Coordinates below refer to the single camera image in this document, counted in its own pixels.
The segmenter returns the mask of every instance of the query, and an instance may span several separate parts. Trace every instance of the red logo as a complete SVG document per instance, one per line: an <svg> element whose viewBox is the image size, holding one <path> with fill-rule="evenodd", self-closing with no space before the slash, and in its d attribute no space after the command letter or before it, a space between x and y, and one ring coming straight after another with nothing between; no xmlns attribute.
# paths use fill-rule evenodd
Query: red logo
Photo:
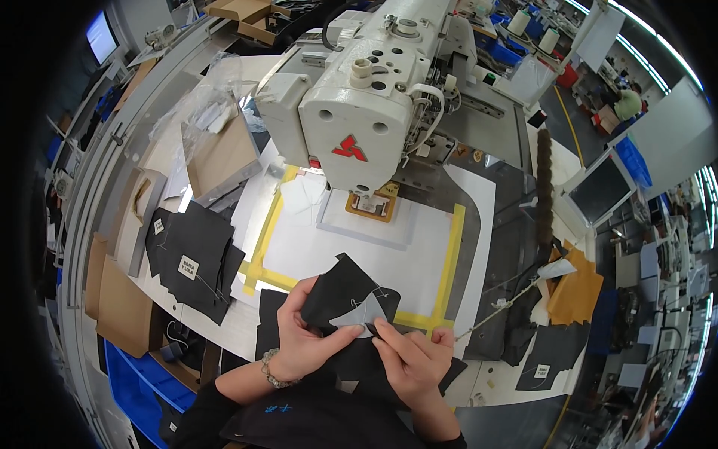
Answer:
<svg viewBox="0 0 718 449"><path fill-rule="evenodd" d="M367 162L364 152L361 150L361 148L356 146L356 143L357 141L356 139L354 139L354 136L349 134L346 139L342 140L342 143L340 143L339 147L336 147L332 150L332 153L344 157L354 156L357 158L357 160L360 160L361 162Z"/></svg>

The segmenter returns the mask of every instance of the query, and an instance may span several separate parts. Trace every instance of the bracelet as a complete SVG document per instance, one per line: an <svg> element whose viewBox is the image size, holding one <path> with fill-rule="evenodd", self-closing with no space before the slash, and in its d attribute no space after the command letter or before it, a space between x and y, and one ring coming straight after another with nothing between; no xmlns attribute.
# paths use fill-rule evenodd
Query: bracelet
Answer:
<svg viewBox="0 0 718 449"><path fill-rule="evenodd" d="M265 352L264 356L262 357L262 372L267 377L267 382L272 384L272 386L277 389L297 385L300 379L291 382L279 381L274 376L272 376L271 373L269 373L269 360L274 357L278 352L279 348L270 349L269 351Z"/></svg>

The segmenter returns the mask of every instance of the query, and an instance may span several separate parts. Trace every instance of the hand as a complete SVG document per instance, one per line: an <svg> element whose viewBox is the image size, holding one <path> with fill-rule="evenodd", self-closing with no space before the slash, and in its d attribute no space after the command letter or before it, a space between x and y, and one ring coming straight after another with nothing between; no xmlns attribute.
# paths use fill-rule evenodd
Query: hand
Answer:
<svg viewBox="0 0 718 449"><path fill-rule="evenodd" d="M364 331L362 325L345 326L322 338L307 330L300 311L316 281L317 276L297 282L277 310L279 352L269 361L269 373L279 381L290 382L313 373Z"/></svg>
<svg viewBox="0 0 718 449"><path fill-rule="evenodd" d="M374 325L383 341L373 338L372 342L399 399L412 410L433 407L437 400L443 402L438 386L451 366L454 331L435 328L429 341L417 330L401 335L382 318Z"/></svg>

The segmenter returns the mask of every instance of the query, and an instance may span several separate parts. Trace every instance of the tag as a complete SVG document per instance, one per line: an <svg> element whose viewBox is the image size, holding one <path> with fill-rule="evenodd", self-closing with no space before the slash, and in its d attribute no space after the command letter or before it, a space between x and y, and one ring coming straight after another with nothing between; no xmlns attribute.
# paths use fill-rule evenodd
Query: tag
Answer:
<svg viewBox="0 0 718 449"><path fill-rule="evenodd" d="M158 218L157 221L154 222L154 235L157 235L164 231L164 226L162 225L162 219Z"/></svg>
<svg viewBox="0 0 718 449"><path fill-rule="evenodd" d="M536 373L534 373L533 377L537 379L545 379L549 375L549 368L551 368L551 365L538 365L536 367Z"/></svg>
<svg viewBox="0 0 718 449"><path fill-rule="evenodd" d="M199 269L200 265L197 262L193 261L187 256L182 256L179 261L179 267L177 268L177 271L189 277L191 280L195 280L195 277L197 276L197 270Z"/></svg>

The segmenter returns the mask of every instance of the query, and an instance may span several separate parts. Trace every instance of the black shirt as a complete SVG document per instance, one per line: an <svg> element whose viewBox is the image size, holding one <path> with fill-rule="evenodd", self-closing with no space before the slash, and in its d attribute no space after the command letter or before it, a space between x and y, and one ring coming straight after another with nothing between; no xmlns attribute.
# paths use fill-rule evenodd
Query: black shirt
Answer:
<svg viewBox="0 0 718 449"><path fill-rule="evenodd" d="M172 449L219 449L230 440L251 448L465 449L456 440L419 439L389 407L333 388L297 385L242 407L214 381L203 386L183 414Z"/></svg>

